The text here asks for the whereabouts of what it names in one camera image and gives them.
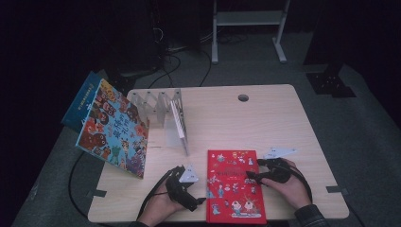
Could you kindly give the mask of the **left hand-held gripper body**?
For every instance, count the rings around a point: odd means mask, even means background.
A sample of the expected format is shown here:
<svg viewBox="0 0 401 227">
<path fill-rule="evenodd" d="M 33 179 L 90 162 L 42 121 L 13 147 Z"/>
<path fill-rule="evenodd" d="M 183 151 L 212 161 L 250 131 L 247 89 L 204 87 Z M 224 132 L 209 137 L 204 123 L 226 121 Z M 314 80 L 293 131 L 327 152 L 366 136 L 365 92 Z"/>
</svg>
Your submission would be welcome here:
<svg viewBox="0 0 401 227">
<path fill-rule="evenodd" d="M 172 201 L 179 203 L 182 206 L 190 204 L 199 205 L 187 189 L 193 185 L 196 180 L 188 180 L 184 175 L 186 169 L 184 166 L 176 166 L 171 170 L 171 174 L 166 180 L 167 194 Z"/>
</svg>

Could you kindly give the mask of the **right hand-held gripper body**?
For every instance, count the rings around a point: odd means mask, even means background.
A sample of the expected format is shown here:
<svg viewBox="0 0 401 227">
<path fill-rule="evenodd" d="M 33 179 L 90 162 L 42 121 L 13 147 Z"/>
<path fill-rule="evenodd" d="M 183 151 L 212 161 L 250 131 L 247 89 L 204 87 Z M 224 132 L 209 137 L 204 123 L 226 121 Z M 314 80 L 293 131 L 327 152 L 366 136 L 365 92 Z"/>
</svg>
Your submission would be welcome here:
<svg viewBox="0 0 401 227">
<path fill-rule="evenodd" d="M 289 164 L 284 160 L 284 157 L 293 154 L 297 151 L 296 148 L 275 148 L 264 155 L 264 160 L 267 162 L 266 167 L 269 170 L 270 178 L 278 183 L 285 183 L 290 178 Z"/>
</svg>

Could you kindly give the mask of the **red picture book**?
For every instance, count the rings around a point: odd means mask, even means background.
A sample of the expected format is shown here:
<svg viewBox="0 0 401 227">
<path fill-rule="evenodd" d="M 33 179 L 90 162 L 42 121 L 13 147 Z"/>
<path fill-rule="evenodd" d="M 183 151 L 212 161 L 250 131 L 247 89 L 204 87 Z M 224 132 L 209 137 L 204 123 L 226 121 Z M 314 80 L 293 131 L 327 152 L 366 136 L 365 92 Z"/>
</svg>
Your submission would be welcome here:
<svg viewBox="0 0 401 227">
<path fill-rule="evenodd" d="M 255 150 L 209 150 L 206 221 L 266 224 L 261 186 L 248 177 L 258 172 Z"/>
</svg>

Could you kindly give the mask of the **white caterpillar picture book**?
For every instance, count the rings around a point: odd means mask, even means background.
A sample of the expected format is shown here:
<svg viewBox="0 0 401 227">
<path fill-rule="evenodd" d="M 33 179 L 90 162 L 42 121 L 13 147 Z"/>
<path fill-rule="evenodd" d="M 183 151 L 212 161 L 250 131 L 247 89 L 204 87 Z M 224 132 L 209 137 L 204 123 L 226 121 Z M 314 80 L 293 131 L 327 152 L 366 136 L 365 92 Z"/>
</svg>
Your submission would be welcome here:
<svg viewBox="0 0 401 227">
<path fill-rule="evenodd" d="M 174 120 L 176 123 L 176 127 L 178 130 L 178 134 L 180 138 L 185 138 L 185 126 L 184 126 L 184 119 L 183 119 L 183 110 L 180 106 L 178 100 L 171 100 L 170 101 L 171 111 L 174 116 Z"/>
</svg>

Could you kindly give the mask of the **light blue animal picture book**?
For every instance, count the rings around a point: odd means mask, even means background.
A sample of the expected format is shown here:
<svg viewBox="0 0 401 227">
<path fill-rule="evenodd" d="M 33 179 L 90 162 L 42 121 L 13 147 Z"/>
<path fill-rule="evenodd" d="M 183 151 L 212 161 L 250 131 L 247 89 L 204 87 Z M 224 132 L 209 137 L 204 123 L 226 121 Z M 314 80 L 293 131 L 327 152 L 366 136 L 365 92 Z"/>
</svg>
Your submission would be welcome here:
<svg viewBox="0 0 401 227">
<path fill-rule="evenodd" d="M 143 179 L 148 121 L 143 121 L 138 108 L 102 79 L 76 146 L 101 161 Z"/>
</svg>

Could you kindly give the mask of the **clear acrylic book stand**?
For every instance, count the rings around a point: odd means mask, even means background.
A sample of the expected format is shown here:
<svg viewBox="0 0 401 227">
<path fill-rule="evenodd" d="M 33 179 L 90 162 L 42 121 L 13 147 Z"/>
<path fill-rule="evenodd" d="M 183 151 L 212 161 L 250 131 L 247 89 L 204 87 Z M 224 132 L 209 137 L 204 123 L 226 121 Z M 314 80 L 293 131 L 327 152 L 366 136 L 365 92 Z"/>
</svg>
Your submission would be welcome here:
<svg viewBox="0 0 401 227">
<path fill-rule="evenodd" d="M 149 120 L 151 126 L 164 131 L 167 147 L 182 146 L 184 154 L 189 155 L 185 120 L 185 138 L 180 138 L 170 107 L 171 100 L 178 100 L 183 110 L 182 90 L 180 88 L 131 90 L 128 99 L 138 108 L 139 116 L 142 119 Z"/>
</svg>

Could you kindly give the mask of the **dark blue monster picture book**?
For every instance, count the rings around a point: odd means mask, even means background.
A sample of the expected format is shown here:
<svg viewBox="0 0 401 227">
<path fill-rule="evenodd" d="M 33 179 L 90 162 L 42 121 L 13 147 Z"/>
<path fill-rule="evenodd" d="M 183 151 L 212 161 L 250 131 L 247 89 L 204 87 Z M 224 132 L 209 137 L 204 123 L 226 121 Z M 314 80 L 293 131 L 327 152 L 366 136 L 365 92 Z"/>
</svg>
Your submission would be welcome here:
<svg viewBox="0 0 401 227">
<path fill-rule="evenodd" d="M 67 109 L 61 123 L 75 132 L 80 132 L 91 109 L 101 77 L 90 72 L 84 80 L 71 105 Z"/>
</svg>

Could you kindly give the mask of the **person's right hand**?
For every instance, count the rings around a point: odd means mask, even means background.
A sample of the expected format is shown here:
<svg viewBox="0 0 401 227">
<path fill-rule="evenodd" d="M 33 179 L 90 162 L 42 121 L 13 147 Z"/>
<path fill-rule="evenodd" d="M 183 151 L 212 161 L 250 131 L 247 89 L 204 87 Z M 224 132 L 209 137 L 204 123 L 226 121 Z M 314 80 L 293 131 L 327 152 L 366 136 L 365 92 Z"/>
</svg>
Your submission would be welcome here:
<svg viewBox="0 0 401 227">
<path fill-rule="evenodd" d="M 295 210 L 312 203 L 304 184 L 294 175 L 291 175 L 286 183 L 278 183 L 267 178 L 263 178 L 261 183 L 279 192 Z"/>
</svg>

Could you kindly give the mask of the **person's left hand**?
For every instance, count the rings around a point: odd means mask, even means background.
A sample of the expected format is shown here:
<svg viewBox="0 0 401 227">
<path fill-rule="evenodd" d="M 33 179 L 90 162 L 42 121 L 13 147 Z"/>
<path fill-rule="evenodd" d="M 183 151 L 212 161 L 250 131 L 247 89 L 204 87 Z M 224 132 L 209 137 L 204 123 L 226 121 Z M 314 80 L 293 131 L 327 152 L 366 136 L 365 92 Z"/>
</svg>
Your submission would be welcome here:
<svg viewBox="0 0 401 227">
<path fill-rule="evenodd" d="M 157 188 L 156 194 L 149 199 L 144 212 L 137 220 L 145 223 L 148 227 L 155 227 L 183 209 L 182 205 L 170 199 L 166 185 L 162 183 Z"/>
</svg>

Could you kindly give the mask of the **dark tape strip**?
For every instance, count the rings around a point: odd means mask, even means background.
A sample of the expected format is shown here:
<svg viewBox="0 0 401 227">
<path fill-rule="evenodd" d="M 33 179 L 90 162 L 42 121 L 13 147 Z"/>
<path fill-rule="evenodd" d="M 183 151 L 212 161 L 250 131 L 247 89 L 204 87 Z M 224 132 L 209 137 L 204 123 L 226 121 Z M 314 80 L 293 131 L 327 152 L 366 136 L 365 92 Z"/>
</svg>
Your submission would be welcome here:
<svg viewBox="0 0 401 227">
<path fill-rule="evenodd" d="M 341 188 L 339 186 L 327 186 L 327 193 L 341 193 L 342 195 L 348 195 L 349 192 L 346 188 Z"/>
</svg>

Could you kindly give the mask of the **black stand base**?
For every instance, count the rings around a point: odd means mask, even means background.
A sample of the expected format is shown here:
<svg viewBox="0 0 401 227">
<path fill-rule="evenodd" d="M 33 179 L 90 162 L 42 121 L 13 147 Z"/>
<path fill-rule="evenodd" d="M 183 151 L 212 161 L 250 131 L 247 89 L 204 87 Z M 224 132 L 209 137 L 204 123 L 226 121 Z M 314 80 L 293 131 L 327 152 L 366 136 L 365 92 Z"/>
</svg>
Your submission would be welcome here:
<svg viewBox="0 0 401 227">
<path fill-rule="evenodd" d="M 124 96 L 135 86 L 138 79 L 154 74 L 158 67 L 133 64 L 109 64 L 104 67 L 109 83 Z"/>
</svg>

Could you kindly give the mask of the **black floor base plate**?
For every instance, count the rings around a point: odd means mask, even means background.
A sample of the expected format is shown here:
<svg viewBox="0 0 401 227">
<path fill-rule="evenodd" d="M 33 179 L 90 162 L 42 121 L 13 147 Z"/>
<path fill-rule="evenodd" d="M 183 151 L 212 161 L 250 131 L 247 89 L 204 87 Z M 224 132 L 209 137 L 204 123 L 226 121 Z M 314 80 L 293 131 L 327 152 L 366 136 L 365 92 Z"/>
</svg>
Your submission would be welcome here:
<svg viewBox="0 0 401 227">
<path fill-rule="evenodd" d="M 337 75 L 325 73 L 307 73 L 306 77 L 317 95 L 332 97 L 355 97 L 353 90 L 346 86 Z"/>
</svg>

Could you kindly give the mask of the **white metal frame stand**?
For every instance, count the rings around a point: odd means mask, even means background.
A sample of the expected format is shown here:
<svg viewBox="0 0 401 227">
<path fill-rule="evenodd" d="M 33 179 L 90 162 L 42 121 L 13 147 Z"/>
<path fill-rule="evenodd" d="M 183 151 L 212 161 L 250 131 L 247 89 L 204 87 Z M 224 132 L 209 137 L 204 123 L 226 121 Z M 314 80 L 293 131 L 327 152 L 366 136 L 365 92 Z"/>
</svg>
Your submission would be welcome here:
<svg viewBox="0 0 401 227">
<path fill-rule="evenodd" d="M 288 17 L 290 1 L 286 0 L 281 10 L 218 11 L 218 2 L 214 0 L 211 62 L 218 63 L 218 28 L 220 26 L 278 26 L 272 43 L 279 62 L 286 63 L 288 60 L 281 45 L 281 39 Z"/>
</svg>

